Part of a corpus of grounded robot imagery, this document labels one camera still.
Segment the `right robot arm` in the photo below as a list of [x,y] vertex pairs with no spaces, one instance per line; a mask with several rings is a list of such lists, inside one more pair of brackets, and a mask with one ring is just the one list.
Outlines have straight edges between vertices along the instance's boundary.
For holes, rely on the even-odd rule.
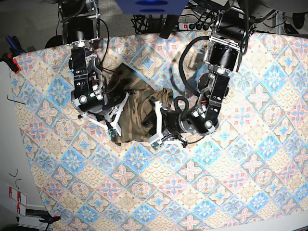
[[110,122],[125,98],[124,84],[117,74],[107,79],[103,60],[94,45],[100,39],[98,1],[60,0],[58,9],[63,24],[63,42],[71,45],[69,69],[74,77],[71,100],[80,115],[95,116],[98,121]]

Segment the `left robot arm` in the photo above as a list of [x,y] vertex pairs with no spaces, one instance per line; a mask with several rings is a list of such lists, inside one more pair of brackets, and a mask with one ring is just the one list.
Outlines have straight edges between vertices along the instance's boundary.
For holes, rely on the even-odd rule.
[[[182,133],[205,136],[217,129],[222,100],[229,90],[230,73],[239,69],[248,49],[248,40],[256,30],[255,25],[273,11],[267,0],[240,0],[238,4],[239,7],[208,5],[210,11],[205,16],[209,21],[203,21],[203,25],[212,30],[211,35],[193,39],[179,60],[181,80],[198,100],[194,107],[190,107],[186,97],[178,96],[174,99],[175,109],[171,110],[151,97],[153,110],[142,122],[143,126],[150,127],[150,141],[181,140]],[[189,49],[201,40],[209,41],[212,47],[207,53],[209,57],[205,58],[208,72],[200,77],[198,87],[194,88],[187,81],[183,61]]]

